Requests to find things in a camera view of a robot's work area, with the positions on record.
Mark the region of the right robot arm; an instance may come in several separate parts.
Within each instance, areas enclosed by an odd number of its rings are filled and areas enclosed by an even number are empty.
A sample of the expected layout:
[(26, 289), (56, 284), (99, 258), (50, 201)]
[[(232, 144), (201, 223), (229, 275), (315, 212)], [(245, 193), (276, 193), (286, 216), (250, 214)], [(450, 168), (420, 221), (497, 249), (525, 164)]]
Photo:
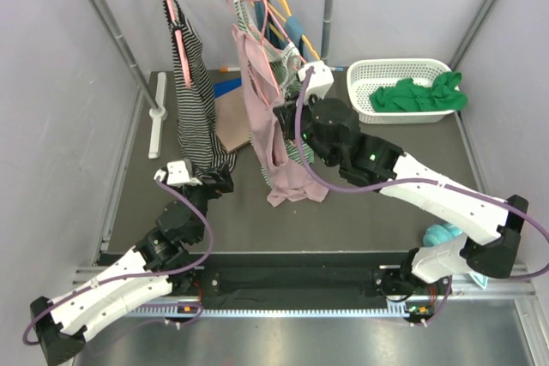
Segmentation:
[(353, 193), (370, 187), (405, 201), (456, 226), (461, 234), (431, 247), (411, 249), (397, 273), (385, 277), (388, 289), (418, 294), (455, 274), (476, 272), (507, 279), (515, 264), (528, 202), (483, 196), (421, 164), (385, 139), (365, 134), (356, 112), (338, 99), (274, 108), (283, 135), (302, 139)]

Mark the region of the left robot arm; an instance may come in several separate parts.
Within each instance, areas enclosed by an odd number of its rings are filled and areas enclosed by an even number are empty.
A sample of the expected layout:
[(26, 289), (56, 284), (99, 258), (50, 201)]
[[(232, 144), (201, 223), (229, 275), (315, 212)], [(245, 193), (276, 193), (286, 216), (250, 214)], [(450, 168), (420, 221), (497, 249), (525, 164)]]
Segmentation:
[(22, 340), (41, 348), (49, 365), (61, 365), (114, 321), (158, 297), (189, 292), (195, 270), (207, 259), (187, 250), (212, 237), (208, 204), (234, 190), (227, 162), (199, 171), (187, 159), (169, 162), (154, 182), (174, 196), (154, 227), (117, 261), (72, 291), (39, 297)]

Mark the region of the pink tank top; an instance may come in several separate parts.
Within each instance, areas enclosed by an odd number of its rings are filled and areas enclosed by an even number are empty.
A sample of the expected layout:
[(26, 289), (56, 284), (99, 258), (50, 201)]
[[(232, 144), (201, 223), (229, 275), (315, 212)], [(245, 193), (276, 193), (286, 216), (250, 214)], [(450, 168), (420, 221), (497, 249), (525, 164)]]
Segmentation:
[(288, 157), (281, 126), (273, 113), (273, 108), (284, 99), (265, 50), (238, 27), (232, 29), (232, 35), (241, 68), (251, 143), (271, 188), (268, 202), (277, 207), (283, 201), (324, 201), (329, 190)]

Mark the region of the yellow hanger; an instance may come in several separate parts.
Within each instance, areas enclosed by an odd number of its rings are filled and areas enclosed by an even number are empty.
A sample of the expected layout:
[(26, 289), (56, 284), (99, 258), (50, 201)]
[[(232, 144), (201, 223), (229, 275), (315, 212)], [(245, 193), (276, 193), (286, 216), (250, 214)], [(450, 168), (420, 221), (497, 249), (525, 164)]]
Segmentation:
[(249, 0), (260, 34), (275, 48), (282, 50), (293, 43), (304, 62), (318, 61), (320, 55), (287, 0)]

